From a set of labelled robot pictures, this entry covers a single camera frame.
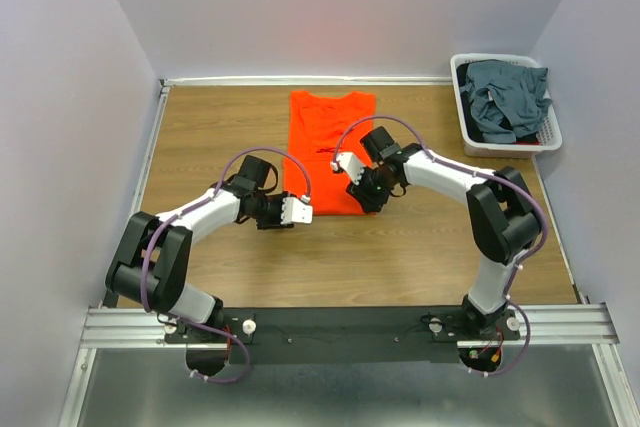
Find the white trim strip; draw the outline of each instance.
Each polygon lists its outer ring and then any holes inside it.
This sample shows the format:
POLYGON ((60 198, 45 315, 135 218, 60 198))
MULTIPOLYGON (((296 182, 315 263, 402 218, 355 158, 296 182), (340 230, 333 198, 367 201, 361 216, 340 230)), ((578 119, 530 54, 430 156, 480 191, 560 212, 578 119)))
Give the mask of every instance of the white trim strip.
POLYGON ((166 79, 162 85, 451 85, 451 83, 449 76, 231 75, 166 79))
POLYGON ((638 405, 633 397, 627 374, 622 366, 615 345, 594 345, 595 354, 602 381, 604 382, 611 408, 620 427, 640 425, 638 405))
POLYGON ((580 288, 576 285, 575 279, 573 278, 573 274, 571 273, 571 267, 569 266, 569 259, 567 259, 567 253, 564 250, 564 245, 562 244, 562 237, 560 237, 560 231, 558 230, 558 224, 556 223, 556 218, 553 215, 553 209, 551 208, 551 202, 549 202, 549 194, 547 192, 547 186, 540 175, 540 169, 538 167, 538 161, 536 160, 536 156, 534 155, 531 160, 533 161, 533 168, 536 171, 536 177, 538 177, 538 182, 540 183, 540 187, 542 188, 542 197, 544 198, 545 203, 549 209, 549 217, 551 217, 551 225, 553 226, 553 230, 556 233, 556 239, 558 240, 558 246, 560 247, 560 254, 562 254, 562 260, 564 260, 564 266, 567 268, 567 272, 569 273, 569 280, 571 283, 576 286, 580 296, 582 296, 582 292, 580 288))
POLYGON ((160 92, 160 98, 158 99, 158 108, 156 109, 156 116, 151 126, 151 135, 149 135, 149 142, 147 143, 147 150, 145 152, 144 159, 142 161, 142 171, 138 178, 138 184, 133 196, 133 202, 131 204, 131 210, 129 216, 132 216, 140 210, 142 205, 142 198, 144 196, 144 189, 147 186, 147 180, 149 179, 149 171, 151 169, 151 161, 153 160, 153 153, 156 149, 156 143, 158 142, 158 134, 160 133, 160 126, 162 125, 162 116, 164 115, 164 109, 167 106, 167 99, 169 98, 169 87, 163 87, 160 92))
POLYGON ((71 374, 67 397, 60 414, 59 427, 77 426, 82 414, 82 406, 89 387, 89 379, 93 370, 93 363, 96 358, 96 349, 78 350, 76 363, 71 374))

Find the black mounting plate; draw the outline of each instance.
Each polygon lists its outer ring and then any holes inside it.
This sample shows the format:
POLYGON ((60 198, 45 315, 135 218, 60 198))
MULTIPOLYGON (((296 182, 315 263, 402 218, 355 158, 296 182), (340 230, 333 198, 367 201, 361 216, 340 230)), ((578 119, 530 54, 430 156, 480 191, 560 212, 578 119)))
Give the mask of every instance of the black mounting plate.
MULTIPOLYGON (((458 341, 496 340, 496 327, 505 340, 520 338, 517 331, 507 328, 507 319, 514 315, 509 310, 494 327, 477 335, 465 326, 459 306, 226 308, 224 312, 231 332, 247 343, 254 365, 457 363, 458 341), (247 319, 257 324, 251 336, 242 332, 242 323, 247 319), (434 332, 430 323, 442 329, 435 328, 438 332, 434 332)), ((225 342, 219 336, 183 324, 165 340, 188 344, 225 342)), ((242 351, 232 348, 229 361, 244 363, 242 351)))

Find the gray floor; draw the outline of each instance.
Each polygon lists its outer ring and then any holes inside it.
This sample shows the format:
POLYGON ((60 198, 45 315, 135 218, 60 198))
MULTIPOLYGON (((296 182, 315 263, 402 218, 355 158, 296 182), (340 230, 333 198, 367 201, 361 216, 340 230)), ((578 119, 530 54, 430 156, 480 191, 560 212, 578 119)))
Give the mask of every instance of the gray floor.
POLYGON ((429 363, 255 366, 231 386, 190 379, 180 351, 101 351, 87 399, 91 427, 615 425, 589 346, 534 346, 490 379, 429 363))

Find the gray clothing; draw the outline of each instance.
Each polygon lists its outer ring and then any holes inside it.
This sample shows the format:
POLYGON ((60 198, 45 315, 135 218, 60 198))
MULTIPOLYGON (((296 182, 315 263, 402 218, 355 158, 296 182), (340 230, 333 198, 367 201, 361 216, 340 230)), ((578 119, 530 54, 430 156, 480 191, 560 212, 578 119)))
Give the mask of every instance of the gray clothing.
POLYGON ((550 99, 543 98, 547 71, 499 60, 469 65, 462 92, 469 94, 471 117, 486 142, 512 144, 540 130, 551 105, 550 99), (500 125, 505 117, 513 130, 500 125))

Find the black motor joint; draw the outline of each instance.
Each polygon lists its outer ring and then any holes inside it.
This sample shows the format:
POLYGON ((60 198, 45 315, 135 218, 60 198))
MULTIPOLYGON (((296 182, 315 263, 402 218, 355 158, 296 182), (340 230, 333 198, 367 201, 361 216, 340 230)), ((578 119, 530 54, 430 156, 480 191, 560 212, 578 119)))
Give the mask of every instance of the black motor joint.
POLYGON ((225 190, 240 199, 237 223, 242 224, 249 219, 255 219, 260 230, 293 227, 293 224, 282 225, 281 223, 284 199, 292 194, 289 192, 271 194, 278 185, 278 170, 273 164, 247 155, 238 173, 225 184, 225 190), (275 175, 275 182, 272 187, 265 189, 264 185, 271 171, 275 175))
POLYGON ((358 184, 349 183, 347 193, 358 201, 364 213, 380 212, 389 197, 393 196, 396 185, 403 190, 409 185, 403 164, 409 156, 420 150, 420 146, 410 144, 401 148, 384 127, 372 130, 360 139, 360 143, 371 161, 378 166, 365 167, 358 184))
POLYGON ((507 309, 507 303, 505 303, 494 312, 483 314, 475 305, 469 300, 469 296, 465 295, 462 300, 462 312, 466 319, 466 329, 469 334, 480 334, 489 329, 492 329, 498 319, 502 317, 507 309))

